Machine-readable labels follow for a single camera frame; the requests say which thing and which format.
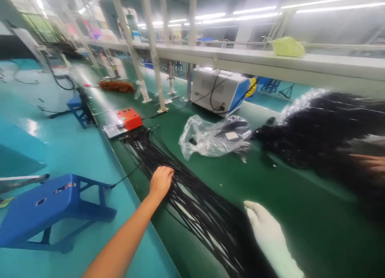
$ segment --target white glove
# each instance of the white glove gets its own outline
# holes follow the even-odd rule
[[[244,201],[255,239],[279,278],[303,278],[286,245],[281,226],[260,204]]]

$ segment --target green conveyor belt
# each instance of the green conveyor belt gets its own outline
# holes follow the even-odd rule
[[[76,67],[78,83],[97,83],[100,76],[86,65]],[[130,76],[133,68],[127,66]],[[147,75],[148,88],[155,88],[154,77]],[[179,95],[186,93],[181,80],[175,81]],[[157,97],[143,104],[132,94],[88,88],[89,107],[95,119],[103,125],[116,115],[117,109],[133,107],[142,118],[156,114]],[[188,118],[198,114],[215,122],[218,117],[194,105],[188,106],[176,98],[167,107],[170,111],[153,119],[145,119],[146,127],[157,127],[168,148],[204,183],[218,194],[243,209],[243,201],[257,201],[281,223],[292,256],[307,277],[378,277],[384,273],[385,235],[361,210],[356,198],[332,181],[317,177],[310,171],[294,170],[278,159],[277,167],[261,161],[258,142],[253,142],[243,163],[235,154],[210,158],[194,153],[187,162],[178,144]],[[250,103],[243,103],[236,115],[244,117],[254,129],[264,124],[271,112]],[[116,157],[128,174],[133,162],[117,139],[109,140]],[[149,181],[139,171],[130,182],[142,201],[148,193]],[[164,209],[163,204],[152,223],[182,277],[227,277],[222,266],[205,247]]]

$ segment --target overhead shelf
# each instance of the overhead shelf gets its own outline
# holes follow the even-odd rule
[[[125,43],[89,44],[128,52]],[[134,47],[149,50],[148,43],[134,43]],[[385,99],[385,59],[317,54],[279,57],[272,51],[173,44],[156,47],[164,59]]]

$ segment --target blue chair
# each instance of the blue chair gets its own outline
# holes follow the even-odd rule
[[[280,83],[281,81],[278,79],[269,79],[260,90],[267,91],[268,93],[275,93]]]
[[[84,112],[82,112],[80,115],[77,114],[77,110],[81,110],[81,99],[80,97],[74,96],[67,102],[67,106],[70,109],[70,111],[73,113],[73,115],[76,117],[76,119],[79,121],[83,129],[85,129],[84,122],[87,122],[87,116]]]
[[[80,187],[80,182],[87,185]],[[83,201],[80,192],[89,187],[99,187],[100,205]],[[116,210],[105,205],[103,188],[110,185],[100,183],[74,174],[48,180],[14,199],[8,206],[8,212],[0,226],[0,247],[29,250],[60,251],[72,250],[74,238],[96,221],[111,222]],[[51,245],[49,238],[51,227],[64,218],[89,220],[86,224]],[[28,241],[44,232],[40,242]]]

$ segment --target red control box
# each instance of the red control box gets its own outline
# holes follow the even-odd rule
[[[132,108],[126,108],[116,112],[116,114],[127,130],[133,130],[143,125],[142,119]]]

